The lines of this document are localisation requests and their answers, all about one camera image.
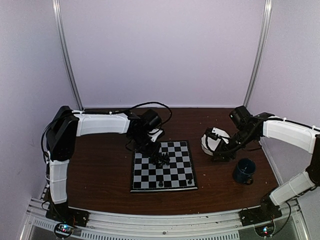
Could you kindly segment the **black chess king piece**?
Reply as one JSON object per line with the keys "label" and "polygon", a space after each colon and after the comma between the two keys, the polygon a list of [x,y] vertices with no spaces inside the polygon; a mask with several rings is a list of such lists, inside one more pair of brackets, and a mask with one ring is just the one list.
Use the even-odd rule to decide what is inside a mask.
{"label": "black chess king piece", "polygon": [[164,186],[164,182],[163,182],[162,179],[159,181],[158,186],[159,186],[160,188],[162,188],[162,187]]}

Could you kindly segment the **black grey chessboard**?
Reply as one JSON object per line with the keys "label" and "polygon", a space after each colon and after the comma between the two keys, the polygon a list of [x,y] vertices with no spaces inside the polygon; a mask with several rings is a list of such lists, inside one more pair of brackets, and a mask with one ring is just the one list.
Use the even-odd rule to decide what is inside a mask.
{"label": "black grey chessboard", "polygon": [[[170,164],[156,167],[149,157],[139,152],[132,154],[130,192],[151,193],[197,190],[198,182],[188,140],[162,141],[159,153],[168,153]],[[188,179],[194,186],[188,186]]]}

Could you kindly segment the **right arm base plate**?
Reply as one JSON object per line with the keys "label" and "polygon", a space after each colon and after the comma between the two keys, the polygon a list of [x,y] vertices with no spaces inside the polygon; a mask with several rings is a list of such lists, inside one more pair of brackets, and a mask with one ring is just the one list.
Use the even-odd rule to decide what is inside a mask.
{"label": "right arm base plate", "polygon": [[274,219],[280,218],[282,211],[276,207],[271,211],[263,211],[261,206],[254,208],[243,208],[238,212],[240,221],[243,227],[257,225],[264,222],[271,222]]}

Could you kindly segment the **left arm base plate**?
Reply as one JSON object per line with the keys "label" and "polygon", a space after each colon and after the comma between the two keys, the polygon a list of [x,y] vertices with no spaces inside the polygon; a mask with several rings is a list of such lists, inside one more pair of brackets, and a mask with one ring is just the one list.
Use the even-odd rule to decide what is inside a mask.
{"label": "left arm base plate", "polygon": [[69,208],[66,212],[60,210],[58,213],[52,208],[49,209],[45,217],[61,223],[67,223],[70,226],[86,227],[90,213],[85,210]]}

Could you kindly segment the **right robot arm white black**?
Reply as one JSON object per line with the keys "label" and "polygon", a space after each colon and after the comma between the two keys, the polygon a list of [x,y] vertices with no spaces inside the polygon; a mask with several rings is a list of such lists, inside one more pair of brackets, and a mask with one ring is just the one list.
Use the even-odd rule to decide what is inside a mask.
{"label": "right robot arm white black", "polygon": [[207,128],[201,138],[202,150],[212,156],[215,162],[233,160],[238,150],[260,138],[279,140],[312,155],[310,164],[305,170],[272,190],[261,200],[261,206],[256,210],[259,220],[268,220],[276,212],[276,207],[319,187],[319,128],[280,118],[267,112],[252,115],[243,105],[236,107],[229,117],[238,130],[233,136],[229,136],[222,129],[212,127]]}

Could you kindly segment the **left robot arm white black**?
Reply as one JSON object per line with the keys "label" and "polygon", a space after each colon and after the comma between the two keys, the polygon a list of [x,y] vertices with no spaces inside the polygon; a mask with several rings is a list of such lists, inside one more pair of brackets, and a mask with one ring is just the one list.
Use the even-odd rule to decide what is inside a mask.
{"label": "left robot arm white black", "polygon": [[135,114],[137,105],[120,110],[72,110],[60,107],[41,137],[41,150],[46,164],[45,178],[49,186],[51,211],[61,222],[72,218],[68,206],[68,165],[74,154],[76,139],[94,134],[124,134],[135,150],[153,157],[160,148],[158,139],[165,131],[162,120],[153,109]]}

